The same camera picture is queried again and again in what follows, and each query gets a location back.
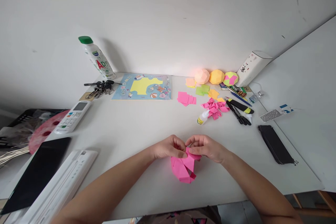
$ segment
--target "hand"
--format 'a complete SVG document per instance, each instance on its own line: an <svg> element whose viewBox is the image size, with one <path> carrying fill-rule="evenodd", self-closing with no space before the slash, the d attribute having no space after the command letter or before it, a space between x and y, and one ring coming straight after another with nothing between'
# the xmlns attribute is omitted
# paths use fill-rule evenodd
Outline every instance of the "hand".
<svg viewBox="0 0 336 224"><path fill-rule="evenodd" d="M151 150L154 154L154 158L165 158L168 156L174 156L178 158L186 158L186 146L184 142L175 135L171 135L166 139L152 145Z"/></svg>
<svg viewBox="0 0 336 224"><path fill-rule="evenodd" d="M186 146L189 144L191 154L205 155L216 163L223 164L226 154L230 153L223 145L207 135L193 135L185 143Z"/></svg>

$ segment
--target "green bottle cap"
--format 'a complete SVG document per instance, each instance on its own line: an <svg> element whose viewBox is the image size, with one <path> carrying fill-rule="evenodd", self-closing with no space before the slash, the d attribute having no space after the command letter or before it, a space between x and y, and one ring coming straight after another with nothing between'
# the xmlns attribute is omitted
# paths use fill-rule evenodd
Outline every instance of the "green bottle cap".
<svg viewBox="0 0 336 224"><path fill-rule="evenodd" d="M80 36L78 37L78 39L82 44L92 44L93 43L92 38L90 38L89 36Z"/></svg>

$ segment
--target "keys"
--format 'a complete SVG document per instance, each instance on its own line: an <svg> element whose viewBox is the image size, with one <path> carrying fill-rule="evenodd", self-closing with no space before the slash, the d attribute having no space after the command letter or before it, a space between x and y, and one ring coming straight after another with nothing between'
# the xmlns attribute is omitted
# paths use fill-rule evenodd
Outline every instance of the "keys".
<svg viewBox="0 0 336 224"><path fill-rule="evenodd" d="M117 82L114 82L113 80L107 80L107 81L104 81L103 82L95 82L95 83L85 83L84 86L94 86L96 85L95 89L93 92L91 92L90 94L88 94L85 98L86 99L91 99L92 97L94 98L99 98L102 94L109 94L111 95L111 91L113 89L112 85L113 84L118 84L118 85L121 85L121 83L117 83Z"/></svg>

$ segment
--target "fingers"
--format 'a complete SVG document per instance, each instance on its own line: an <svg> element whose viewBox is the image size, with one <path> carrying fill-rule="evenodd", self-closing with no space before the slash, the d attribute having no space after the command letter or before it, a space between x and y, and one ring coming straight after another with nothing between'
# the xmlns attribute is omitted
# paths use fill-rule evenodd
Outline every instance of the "fingers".
<svg viewBox="0 0 336 224"><path fill-rule="evenodd" d="M184 151L175 149L174 147L170 148L169 154L170 156L174 156L177 158L187 158L188 157L188 155Z"/></svg>
<svg viewBox="0 0 336 224"><path fill-rule="evenodd" d="M186 149L186 145L184 144L184 142L180 138L178 138L177 136L173 135L173 141L174 141L174 144L176 144L180 148L180 150L182 150L184 152L186 151L185 150Z"/></svg>
<svg viewBox="0 0 336 224"><path fill-rule="evenodd" d="M195 142L200 142L200 145L203 145L204 135L192 135L191 137L189 137L185 145L188 146L189 144L195 143Z"/></svg>
<svg viewBox="0 0 336 224"><path fill-rule="evenodd" d="M193 142L189 147L198 147L200 145L199 141Z"/></svg>
<svg viewBox="0 0 336 224"><path fill-rule="evenodd" d="M189 149L189 152L191 154L195 154L195 155L205 155L205 156L208 156L208 148L206 146L192 147L192 148Z"/></svg>
<svg viewBox="0 0 336 224"><path fill-rule="evenodd" d="M191 137L189 137L189 139L187 140L187 142L185 143L186 146L188 146L189 144L195 142L195 141L199 141L200 140L200 136L199 135L192 135Z"/></svg>

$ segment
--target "pink paper piece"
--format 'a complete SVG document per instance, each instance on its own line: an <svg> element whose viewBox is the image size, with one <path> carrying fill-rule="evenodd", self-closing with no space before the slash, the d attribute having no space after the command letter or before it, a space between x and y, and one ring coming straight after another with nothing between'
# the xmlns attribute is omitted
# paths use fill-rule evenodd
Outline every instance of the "pink paper piece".
<svg viewBox="0 0 336 224"><path fill-rule="evenodd" d="M189 96L189 98L188 98L188 104L192 104L193 101L194 101L194 97L193 96Z"/></svg>
<svg viewBox="0 0 336 224"><path fill-rule="evenodd" d="M176 157L171 157L171 169L173 171L173 174L179 179L182 183L188 183L190 184L192 181L195 180L196 175L194 174L194 166L195 161L199 161L201 159L201 155L194 155L189 152L189 149L187 147L186 154L187 158L185 159L179 159Z"/></svg>
<svg viewBox="0 0 336 224"><path fill-rule="evenodd" d="M187 92L179 92L177 100L181 103L188 104L189 95L187 94Z"/></svg>
<svg viewBox="0 0 336 224"><path fill-rule="evenodd" d="M185 80L185 84L186 84L187 86L195 86L195 79L194 79L194 78L187 78L187 79Z"/></svg>
<svg viewBox="0 0 336 224"><path fill-rule="evenodd" d="M222 112L229 112L230 111L230 108L227 108L227 107L220 107L219 108Z"/></svg>
<svg viewBox="0 0 336 224"><path fill-rule="evenodd" d="M235 80L237 79L237 76L233 75L229 81L230 85L234 85L235 84Z"/></svg>
<svg viewBox="0 0 336 224"><path fill-rule="evenodd" d="M212 117L214 120L217 120L219 117L222 116L222 112L228 112L230 109L225 107L225 102L216 102L215 100L210 98L207 103L201 104L203 108L209 109L209 117Z"/></svg>
<svg viewBox="0 0 336 224"><path fill-rule="evenodd" d="M217 119L218 119L218 115L217 115L217 113L216 113L216 114L213 114L213 115L212 115L212 118L213 118L214 120L217 120Z"/></svg>
<svg viewBox="0 0 336 224"><path fill-rule="evenodd" d="M177 100L185 107L189 104L196 104L196 97L188 95L187 92L179 92Z"/></svg>

